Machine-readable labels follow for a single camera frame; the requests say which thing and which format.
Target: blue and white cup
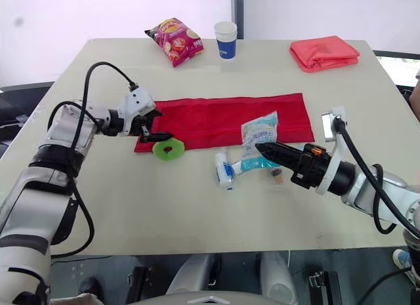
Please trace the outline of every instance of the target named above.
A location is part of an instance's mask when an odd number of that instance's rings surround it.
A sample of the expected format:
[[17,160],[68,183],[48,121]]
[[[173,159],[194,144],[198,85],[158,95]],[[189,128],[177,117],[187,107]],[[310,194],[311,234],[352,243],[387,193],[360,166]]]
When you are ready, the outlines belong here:
[[233,22],[219,22],[215,25],[217,46],[220,57],[232,59],[236,54],[236,36],[238,28]]

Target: white table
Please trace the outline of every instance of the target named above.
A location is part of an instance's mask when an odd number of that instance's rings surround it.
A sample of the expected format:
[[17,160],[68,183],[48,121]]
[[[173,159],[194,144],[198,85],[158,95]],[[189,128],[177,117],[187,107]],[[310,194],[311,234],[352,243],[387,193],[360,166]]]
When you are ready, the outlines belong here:
[[[0,199],[45,137],[47,119],[63,100],[81,98],[87,68],[109,61],[150,91],[155,100],[229,96],[273,96],[302,92],[316,143],[324,142],[320,114],[344,105],[349,131],[368,163],[410,184],[420,184],[420,124],[364,41],[356,66],[304,73],[290,57],[290,41],[238,41],[237,58],[223,62],[215,41],[178,68],[151,39],[94,39],[77,55],[0,160]],[[127,84],[109,68],[91,79],[89,100],[114,108]],[[172,254],[284,249],[338,249],[401,245],[401,229],[379,234],[373,220],[332,194],[319,196],[289,181],[263,182],[258,171],[240,177],[235,190],[219,189],[214,154],[187,151],[165,163],[133,153],[136,138],[98,136],[78,178],[96,234],[84,254]],[[233,158],[240,146],[229,148]],[[78,213],[70,238],[53,247],[79,247],[87,225]]]

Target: orange light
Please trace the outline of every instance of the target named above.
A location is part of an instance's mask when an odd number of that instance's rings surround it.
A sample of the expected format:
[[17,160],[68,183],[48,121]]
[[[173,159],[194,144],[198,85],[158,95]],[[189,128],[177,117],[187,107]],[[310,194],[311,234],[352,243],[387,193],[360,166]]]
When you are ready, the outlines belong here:
[[316,156],[320,156],[322,154],[322,150],[319,148],[312,148],[311,149],[312,154],[316,155]]

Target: chip bag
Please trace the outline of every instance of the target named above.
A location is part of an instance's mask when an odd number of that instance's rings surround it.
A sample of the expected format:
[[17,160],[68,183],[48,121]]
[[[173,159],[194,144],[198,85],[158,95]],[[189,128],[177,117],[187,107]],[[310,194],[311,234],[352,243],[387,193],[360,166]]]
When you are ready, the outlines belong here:
[[177,18],[144,32],[158,43],[174,67],[204,49],[200,37]]

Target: person's foot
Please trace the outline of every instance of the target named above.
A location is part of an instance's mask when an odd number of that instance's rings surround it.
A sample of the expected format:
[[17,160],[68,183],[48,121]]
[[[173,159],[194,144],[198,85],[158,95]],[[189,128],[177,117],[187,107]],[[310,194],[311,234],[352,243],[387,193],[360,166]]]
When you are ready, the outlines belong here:
[[104,292],[95,277],[87,277],[80,283],[79,294],[94,294],[101,302],[104,301]]
[[[399,267],[400,269],[404,269],[411,267],[411,258],[409,255],[410,254],[406,251],[396,249],[392,253],[392,259],[397,267]],[[405,274],[408,276],[411,283],[413,283],[413,285],[415,286],[415,276],[413,270],[407,271]]]

